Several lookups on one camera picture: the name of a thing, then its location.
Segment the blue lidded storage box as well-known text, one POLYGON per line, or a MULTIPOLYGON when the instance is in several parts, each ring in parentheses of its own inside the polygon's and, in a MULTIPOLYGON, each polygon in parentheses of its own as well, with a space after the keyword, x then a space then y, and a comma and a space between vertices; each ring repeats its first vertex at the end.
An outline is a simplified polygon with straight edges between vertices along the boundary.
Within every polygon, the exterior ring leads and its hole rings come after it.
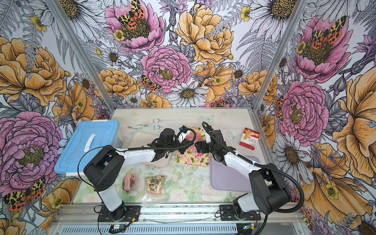
POLYGON ((103 146, 122 148, 124 136, 117 120, 92 120, 80 123, 54 167, 57 174, 83 175, 88 162, 103 146))

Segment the aluminium front rail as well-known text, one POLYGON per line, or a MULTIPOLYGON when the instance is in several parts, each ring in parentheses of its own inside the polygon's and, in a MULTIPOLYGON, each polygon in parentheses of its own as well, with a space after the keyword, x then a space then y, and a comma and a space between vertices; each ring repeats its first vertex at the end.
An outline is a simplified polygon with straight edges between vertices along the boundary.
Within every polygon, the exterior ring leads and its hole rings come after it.
MULTIPOLYGON (((142 206, 139 220, 135 225, 156 223, 221 223, 220 206, 232 207, 232 203, 162 203, 152 206, 142 206)), ((64 205, 54 221, 58 224, 88 224, 96 225, 100 209, 98 203, 78 203, 64 205)))

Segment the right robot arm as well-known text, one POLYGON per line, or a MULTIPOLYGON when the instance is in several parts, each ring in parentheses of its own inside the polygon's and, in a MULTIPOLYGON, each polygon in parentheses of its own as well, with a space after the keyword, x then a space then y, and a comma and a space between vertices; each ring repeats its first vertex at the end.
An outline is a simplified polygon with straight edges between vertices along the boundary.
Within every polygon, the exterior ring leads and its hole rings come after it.
POLYGON ((261 211, 265 215, 272 212, 292 213, 298 206, 282 209, 292 200, 283 180, 282 172, 273 164, 254 162, 230 146, 226 145, 220 130, 205 130, 206 140, 195 144, 199 153, 210 153, 215 161, 230 167, 248 178, 251 194, 244 194, 233 201, 233 210, 239 218, 250 211, 261 211))

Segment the red white small box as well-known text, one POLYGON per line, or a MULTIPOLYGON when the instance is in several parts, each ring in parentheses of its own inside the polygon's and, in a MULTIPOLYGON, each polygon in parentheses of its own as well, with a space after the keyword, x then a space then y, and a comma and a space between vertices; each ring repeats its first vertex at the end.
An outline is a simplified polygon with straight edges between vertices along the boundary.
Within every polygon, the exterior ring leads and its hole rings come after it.
POLYGON ((249 128, 245 128, 241 135, 239 145, 250 150, 255 150, 257 147, 259 138, 260 138, 259 132, 249 129, 249 128))

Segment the lavender plastic tray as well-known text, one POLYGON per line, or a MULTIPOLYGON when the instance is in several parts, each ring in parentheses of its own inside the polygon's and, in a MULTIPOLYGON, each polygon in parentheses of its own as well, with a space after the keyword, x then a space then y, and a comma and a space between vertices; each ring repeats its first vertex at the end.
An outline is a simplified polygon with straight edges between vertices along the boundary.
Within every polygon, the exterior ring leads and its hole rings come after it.
POLYGON ((225 166, 217 162, 211 156, 211 186, 216 190, 230 192, 246 192, 252 191, 248 177, 245 177, 235 169, 225 166))

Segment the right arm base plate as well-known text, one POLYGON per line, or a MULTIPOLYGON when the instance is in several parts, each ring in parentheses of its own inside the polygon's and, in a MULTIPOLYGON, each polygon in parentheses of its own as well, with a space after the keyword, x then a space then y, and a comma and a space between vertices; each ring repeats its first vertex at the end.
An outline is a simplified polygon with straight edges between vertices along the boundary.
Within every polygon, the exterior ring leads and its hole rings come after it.
POLYGON ((259 221, 261 215, 257 211, 243 212, 240 207, 222 204, 219 205, 219 216, 222 221, 259 221))

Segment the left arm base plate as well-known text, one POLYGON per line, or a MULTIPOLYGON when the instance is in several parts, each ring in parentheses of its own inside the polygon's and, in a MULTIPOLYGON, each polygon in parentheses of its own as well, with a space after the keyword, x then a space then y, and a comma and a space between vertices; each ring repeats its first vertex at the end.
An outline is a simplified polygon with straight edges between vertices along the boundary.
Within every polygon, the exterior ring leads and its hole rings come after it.
POLYGON ((121 205, 114 211, 109 211, 106 206, 100 210, 98 222, 135 222, 139 219, 140 205, 121 205))

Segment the metal scissors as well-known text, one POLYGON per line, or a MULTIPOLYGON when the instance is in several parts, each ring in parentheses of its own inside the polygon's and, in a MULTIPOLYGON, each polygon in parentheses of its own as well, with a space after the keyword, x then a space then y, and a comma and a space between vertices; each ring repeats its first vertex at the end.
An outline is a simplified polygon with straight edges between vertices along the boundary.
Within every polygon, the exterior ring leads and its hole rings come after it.
POLYGON ((137 124, 133 126, 128 126, 129 129, 135 129, 135 130, 141 130, 143 128, 153 128, 153 130, 159 130, 161 126, 159 125, 161 122, 161 119, 155 118, 150 123, 143 123, 143 124, 137 124))

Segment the bag of mixed snacks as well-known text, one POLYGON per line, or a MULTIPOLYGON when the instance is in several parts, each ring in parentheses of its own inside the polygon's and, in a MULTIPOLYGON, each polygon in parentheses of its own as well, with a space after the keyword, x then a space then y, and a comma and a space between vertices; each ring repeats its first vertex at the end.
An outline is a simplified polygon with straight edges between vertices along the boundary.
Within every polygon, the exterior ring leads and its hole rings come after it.
POLYGON ((165 193, 166 177, 163 175, 150 176, 145 179, 146 192, 142 199, 143 205, 155 205, 166 202, 168 195, 165 193))

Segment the ziploc bag pink cookies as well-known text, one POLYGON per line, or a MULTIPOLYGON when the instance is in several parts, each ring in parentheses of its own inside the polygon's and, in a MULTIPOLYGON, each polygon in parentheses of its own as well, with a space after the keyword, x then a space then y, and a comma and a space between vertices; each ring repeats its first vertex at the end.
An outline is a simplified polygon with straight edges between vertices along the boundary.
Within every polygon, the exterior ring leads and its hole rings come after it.
MULTIPOLYGON (((197 142, 201 142, 201 141, 205 141, 206 140, 206 135, 205 135, 205 131, 204 129, 200 128, 200 127, 191 127, 191 129, 193 129, 196 133, 196 138, 193 142, 193 144, 196 144, 197 142)), ((186 136, 186 139, 191 141, 194 137, 194 134, 193 132, 190 132, 187 136, 186 136)))

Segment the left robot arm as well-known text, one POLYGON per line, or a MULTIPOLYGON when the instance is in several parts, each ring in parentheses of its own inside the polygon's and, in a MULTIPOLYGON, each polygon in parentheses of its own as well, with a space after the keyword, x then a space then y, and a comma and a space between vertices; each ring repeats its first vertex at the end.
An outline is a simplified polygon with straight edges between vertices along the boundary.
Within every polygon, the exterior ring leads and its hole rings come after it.
POLYGON ((111 145, 99 147, 99 152, 87 163, 83 173, 102 200, 105 209, 119 221, 125 215, 125 204, 115 187, 115 180, 124 166, 149 163, 166 157, 169 153, 184 153, 196 140, 196 132, 186 126, 176 134, 173 129, 164 129, 158 138, 146 146, 128 149, 111 145))

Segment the beige plastic tray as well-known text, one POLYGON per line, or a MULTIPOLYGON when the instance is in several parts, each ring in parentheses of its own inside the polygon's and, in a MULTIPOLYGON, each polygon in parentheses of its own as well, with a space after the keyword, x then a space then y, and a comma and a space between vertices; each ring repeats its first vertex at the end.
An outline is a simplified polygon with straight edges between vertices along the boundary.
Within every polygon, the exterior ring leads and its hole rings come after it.
MULTIPOLYGON (((153 140, 158 138, 159 135, 147 132, 132 132, 124 139, 122 148, 141 147, 150 144, 153 140)), ((144 163, 144 165, 165 168, 168 166, 171 156, 163 157, 156 162, 144 163)))

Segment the bag of pink wafers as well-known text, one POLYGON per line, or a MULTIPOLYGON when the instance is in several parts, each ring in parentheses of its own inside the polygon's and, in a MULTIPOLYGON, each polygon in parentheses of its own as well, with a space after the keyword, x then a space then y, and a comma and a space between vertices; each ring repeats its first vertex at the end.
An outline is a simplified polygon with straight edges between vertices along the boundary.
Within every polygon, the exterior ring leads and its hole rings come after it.
POLYGON ((135 192, 138 189, 138 177, 136 173, 128 173, 124 176, 122 188, 126 193, 135 192))

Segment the yellow floral tray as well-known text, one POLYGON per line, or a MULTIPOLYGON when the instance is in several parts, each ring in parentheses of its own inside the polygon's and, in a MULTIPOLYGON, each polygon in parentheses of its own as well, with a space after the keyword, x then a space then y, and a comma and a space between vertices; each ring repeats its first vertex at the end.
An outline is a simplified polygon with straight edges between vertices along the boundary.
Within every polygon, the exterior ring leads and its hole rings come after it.
POLYGON ((177 152, 175 160, 180 164, 208 167, 210 164, 210 154, 199 153, 195 145, 192 145, 183 154, 177 152))

